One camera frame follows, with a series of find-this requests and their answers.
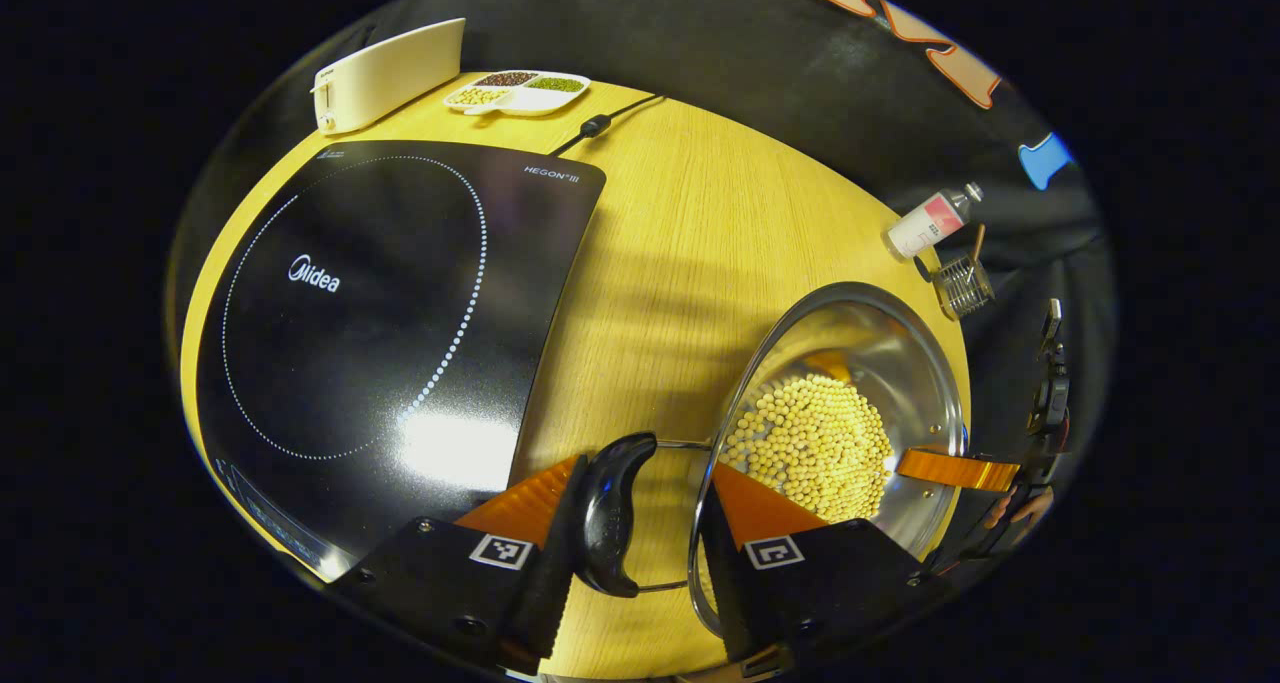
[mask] blue shape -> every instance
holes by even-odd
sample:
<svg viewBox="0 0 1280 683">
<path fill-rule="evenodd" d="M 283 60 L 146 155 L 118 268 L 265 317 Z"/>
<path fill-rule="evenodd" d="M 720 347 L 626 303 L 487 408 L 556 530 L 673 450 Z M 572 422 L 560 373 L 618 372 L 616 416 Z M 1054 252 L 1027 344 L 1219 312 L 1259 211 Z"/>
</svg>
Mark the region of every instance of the blue shape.
<svg viewBox="0 0 1280 683">
<path fill-rule="evenodd" d="M 1027 177 L 1038 191 L 1047 188 L 1053 173 L 1061 171 L 1064 165 L 1074 160 L 1057 133 L 1050 133 L 1036 147 L 1018 146 L 1018 159 L 1023 162 L 1023 171 L 1027 171 Z"/>
</svg>

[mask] yellow wooden tabletop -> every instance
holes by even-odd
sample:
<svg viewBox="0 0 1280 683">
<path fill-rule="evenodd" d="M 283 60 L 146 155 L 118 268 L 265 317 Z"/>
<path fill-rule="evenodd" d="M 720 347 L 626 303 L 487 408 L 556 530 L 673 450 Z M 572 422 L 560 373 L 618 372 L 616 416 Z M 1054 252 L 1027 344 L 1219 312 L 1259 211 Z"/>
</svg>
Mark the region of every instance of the yellow wooden tabletop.
<svg viewBox="0 0 1280 683">
<path fill-rule="evenodd" d="M 337 141 L 433 139 L 549 153 L 579 124 L 644 98 L 593 82 L 540 118 L 468 116 L 440 104 L 463 73 L 347 136 L 311 133 L 251 197 L 270 197 Z M 850 136 L 858 136 L 851 122 Z M 897 263 L 881 233 L 892 210 L 806 155 L 707 110 L 660 100 L 614 119 L 563 159 L 608 175 L 566 283 L 520 434 L 512 482 L 614 437 L 712 436 L 727 391 L 777 318 L 814 288 L 867 281 L 905 301 L 946 352 L 969 423 L 960 326 L 933 287 Z M 931 270 L 937 253 L 920 258 Z M 685 578 L 695 451 L 659 451 L 635 483 L 626 570 L 641 586 Z M 696 460 L 700 472 L 705 458 Z M 576 578 L 543 673 L 576 678 L 672 675 L 722 664 L 686 590 L 614 599 Z"/>
</svg>

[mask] midea logo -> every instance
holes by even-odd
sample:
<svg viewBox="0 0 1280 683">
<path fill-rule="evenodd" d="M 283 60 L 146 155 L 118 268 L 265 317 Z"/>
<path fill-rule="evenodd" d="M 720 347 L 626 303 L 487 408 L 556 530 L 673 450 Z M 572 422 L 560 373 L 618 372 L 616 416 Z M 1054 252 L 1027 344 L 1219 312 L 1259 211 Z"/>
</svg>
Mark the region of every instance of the midea logo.
<svg viewBox="0 0 1280 683">
<path fill-rule="evenodd" d="M 306 253 L 293 258 L 293 263 L 289 265 L 289 279 L 311 283 L 312 287 L 324 288 L 330 294 L 338 290 L 338 276 L 328 276 L 324 269 L 316 269 L 311 265 L 311 256 Z"/>
</svg>

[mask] induction cooktop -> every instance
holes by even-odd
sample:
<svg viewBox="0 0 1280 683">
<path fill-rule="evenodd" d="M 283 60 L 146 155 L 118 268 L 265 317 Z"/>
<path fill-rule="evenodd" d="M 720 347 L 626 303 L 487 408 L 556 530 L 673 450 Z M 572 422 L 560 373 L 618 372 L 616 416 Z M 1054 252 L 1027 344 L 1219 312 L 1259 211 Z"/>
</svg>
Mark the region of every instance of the induction cooktop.
<svg viewBox="0 0 1280 683">
<path fill-rule="evenodd" d="M 246 515 L 329 581 L 416 515 L 507 487 L 598 168 L 361 141 L 256 215 L 198 342 L 205 455 Z"/>
</svg>

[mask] power cord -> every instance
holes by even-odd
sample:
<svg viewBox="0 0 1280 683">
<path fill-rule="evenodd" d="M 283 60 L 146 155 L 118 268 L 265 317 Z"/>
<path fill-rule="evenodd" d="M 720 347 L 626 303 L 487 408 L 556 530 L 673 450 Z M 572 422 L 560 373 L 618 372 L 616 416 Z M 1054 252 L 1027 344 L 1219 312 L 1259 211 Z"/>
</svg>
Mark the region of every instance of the power cord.
<svg viewBox="0 0 1280 683">
<path fill-rule="evenodd" d="M 577 142 L 580 142 L 581 139 L 594 139 L 595 136 L 603 133 L 604 129 L 609 127 L 609 123 L 613 122 L 614 115 L 622 115 L 623 113 L 627 113 L 627 110 L 631 110 L 637 105 L 649 104 L 650 100 L 663 98 L 663 97 L 664 97 L 663 95 L 654 93 L 650 95 L 649 98 L 640 98 L 635 101 L 635 104 L 617 109 L 613 113 L 609 113 L 608 115 L 605 114 L 593 115 L 589 119 L 586 119 L 585 123 L 582 123 L 582 127 L 580 128 L 577 134 L 572 137 L 572 139 L 568 139 L 566 145 L 557 147 L 557 150 L 550 151 L 548 155 L 550 155 L 553 159 L 558 159 L 559 153 L 563 153 L 566 150 L 576 146 Z"/>
</svg>

